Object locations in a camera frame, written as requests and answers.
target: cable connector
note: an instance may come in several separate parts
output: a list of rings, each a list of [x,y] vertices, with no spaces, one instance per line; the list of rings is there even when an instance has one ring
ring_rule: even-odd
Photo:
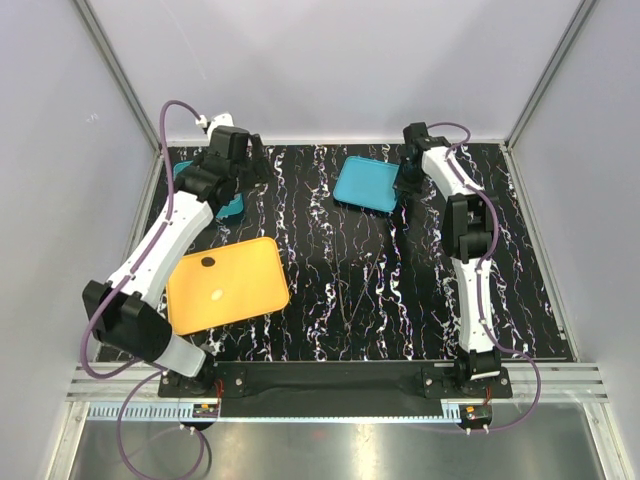
[[[196,119],[196,126],[202,128],[203,130],[206,130],[208,125],[209,120],[207,120],[207,117],[205,117],[204,115],[200,115],[200,117]]]

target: yellow lid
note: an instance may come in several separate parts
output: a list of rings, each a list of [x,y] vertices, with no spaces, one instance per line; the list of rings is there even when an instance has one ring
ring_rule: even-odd
[[[275,312],[288,303],[278,246],[269,237],[187,255],[167,284],[169,322],[178,335]]]

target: reflective metal surface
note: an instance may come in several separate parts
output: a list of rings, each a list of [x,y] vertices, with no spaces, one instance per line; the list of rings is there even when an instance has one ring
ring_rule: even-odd
[[[496,424],[518,415],[497,405]],[[133,452],[167,423],[123,425]],[[578,405],[541,405],[524,425],[470,438],[453,427],[340,424],[218,424],[205,431],[211,446],[194,479],[576,479],[604,478],[583,410]],[[446,429],[456,434],[438,433]],[[159,438],[135,454],[146,475],[174,478],[186,472],[198,441],[185,432]],[[72,479],[135,478],[120,463],[115,423],[88,421]]]

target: cable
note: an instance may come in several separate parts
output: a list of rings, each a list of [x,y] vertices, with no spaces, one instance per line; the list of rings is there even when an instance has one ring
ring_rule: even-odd
[[[480,312],[480,324],[482,325],[482,327],[484,328],[485,333],[487,334],[487,337],[489,337],[489,340],[491,340],[491,343],[493,343],[493,345],[502,353],[506,353],[509,355],[516,355],[520,358],[523,358],[524,360],[526,360],[531,367],[533,368],[533,372],[535,373],[536,376],[536,394],[533,398],[533,402],[531,403],[531,406],[529,407],[529,409],[524,413],[524,415],[522,415],[520,418],[518,418],[517,420],[514,420],[511,423],[508,423],[506,425],[501,425],[499,427],[494,427],[491,429],[491,431],[493,432],[501,432],[504,430],[508,430],[511,427],[515,427],[516,425],[521,424],[522,422],[524,422],[527,418],[529,418],[529,416],[534,412],[534,410],[536,409],[536,407],[538,406],[538,402],[540,401],[540,393],[542,391],[542,378],[540,377],[540,370],[538,369],[538,366],[536,365],[536,362],[533,361],[533,359],[527,355],[524,352],[521,352],[519,350],[515,350],[515,349],[511,349],[511,348],[505,348],[502,345],[500,345],[500,343],[498,342],[498,340],[496,339],[496,337],[493,335],[493,333],[491,332],[491,330],[489,329],[489,327],[487,326],[487,319],[484,315],[484,305],[482,304],[482,263],[485,262],[486,260],[488,260],[493,253],[496,250],[496,247],[498,246],[498,239],[500,236],[500,232],[499,232],[499,224],[498,224],[498,214],[496,212],[496,208],[493,205],[493,202],[491,202],[491,199],[480,189],[474,187],[473,185],[469,185],[465,182],[464,176],[458,171],[458,169],[455,167],[455,165],[453,164],[453,161],[451,160],[451,157],[449,156],[451,154],[451,152],[453,152],[454,150],[456,150],[458,147],[462,146],[463,144],[467,143],[469,141],[469,139],[471,138],[471,132],[470,130],[463,126],[460,125],[458,123],[453,123],[453,122],[439,122],[439,123],[434,123],[432,125],[429,125],[427,127],[427,129],[429,128],[433,128],[433,127],[440,127],[440,126],[451,126],[451,127],[457,127],[462,129],[465,134],[466,137],[464,140],[454,143],[453,145],[451,145],[446,153],[445,153],[445,158],[447,159],[447,165],[449,165],[449,168],[451,168],[451,170],[453,171],[454,175],[456,176],[456,178],[458,178],[458,180],[460,180],[469,190],[471,190],[472,192],[474,192],[475,194],[477,194],[486,204],[487,207],[489,208],[489,212],[491,213],[491,219],[493,220],[493,233],[492,233],[492,239],[491,239],[491,246],[489,247],[489,250],[487,250],[487,253],[485,253],[482,258],[480,258],[480,260],[478,260],[478,263],[476,265],[476,273],[478,275],[477,278],[477,299],[478,299],[478,311]]]
[[[144,260],[147,258],[147,256],[153,249],[153,247],[158,243],[158,241],[160,240],[160,237],[162,236],[165,229],[167,228],[169,221],[171,220],[171,216],[173,215],[173,193],[174,193],[173,176],[171,174],[171,160],[169,158],[169,148],[167,147],[167,134],[165,131],[165,118],[167,116],[167,110],[172,105],[177,105],[177,106],[186,108],[196,117],[196,119],[200,118],[200,115],[192,106],[184,102],[181,102],[180,100],[169,100],[167,103],[165,103],[162,106],[162,109],[160,110],[160,145],[161,145],[162,157],[164,160],[164,168],[167,174],[167,189],[168,189],[167,213],[165,215],[165,222],[163,222],[160,225],[160,228],[158,228],[158,230],[156,231],[155,235],[153,236],[153,238],[151,239],[147,247],[143,250],[140,257],[138,257],[138,260],[136,260],[136,262],[131,266],[130,274],[125,276],[115,287],[112,288],[111,292],[109,292],[109,295],[107,295],[105,299],[100,303],[100,305],[98,305],[98,308],[96,309],[94,314],[91,316],[91,319],[87,324],[87,327],[84,329],[84,333],[82,334],[82,339],[80,340],[80,364],[82,365],[82,368],[84,369],[84,371],[87,372],[87,374],[90,377],[98,380],[106,380],[108,378],[115,377],[119,373],[122,373],[123,371],[125,371],[131,365],[139,362],[138,359],[134,358],[109,373],[98,373],[93,368],[91,368],[91,365],[89,365],[87,349],[89,346],[89,337],[91,336],[91,333],[93,332],[93,329],[95,328],[96,323],[98,323],[98,320],[100,319],[104,311],[111,304],[111,302],[116,298],[118,293],[120,293],[120,291],[124,288],[127,282],[131,280],[131,278],[136,273],[138,268],[140,268],[140,265],[142,265],[142,262],[144,262]]]
[[[124,445],[122,444],[122,430],[121,430],[122,416],[124,415],[124,411],[127,408],[127,405],[129,404],[133,396],[137,393],[137,391],[140,390],[140,388],[142,388],[142,386],[145,383],[149,382],[150,380],[153,380],[154,378],[156,378],[161,374],[162,374],[162,370],[158,370],[157,372],[152,373],[147,378],[145,378],[140,383],[138,383],[138,385],[136,385],[133,388],[133,390],[131,390],[131,392],[129,392],[129,395],[127,395],[127,398],[125,398],[124,402],[122,402],[122,407],[120,407],[120,412],[118,413],[118,420],[116,421],[116,440],[118,442],[118,452],[120,452],[120,458],[122,458],[122,461],[124,462],[125,466],[129,469],[131,473],[133,473],[138,478],[142,478],[144,480],[159,480],[159,479],[145,475],[136,467],[134,467],[133,464],[129,461],[129,458],[127,457],[127,453],[124,451]],[[195,433],[196,436],[198,437],[198,440],[200,440],[200,452],[198,453],[198,459],[193,464],[193,467],[191,467],[191,469],[187,473],[185,473],[180,477],[177,477],[174,480],[186,480],[189,477],[191,477],[191,475],[193,475],[195,471],[198,469],[198,467],[202,463],[202,459],[204,458],[204,448],[206,444],[206,439],[204,435],[199,430],[196,430],[193,427],[191,427],[189,430],[192,434]]]

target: white wall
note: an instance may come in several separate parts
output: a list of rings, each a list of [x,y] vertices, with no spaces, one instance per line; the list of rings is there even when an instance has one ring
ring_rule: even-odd
[[[640,3],[600,2],[516,145],[584,360],[640,473]]]
[[[0,476],[44,478],[152,153],[68,0],[0,0]]]
[[[505,138],[579,0],[91,0],[151,118],[167,98],[267,139]],[[201,140],[189,114],[169,138]]]

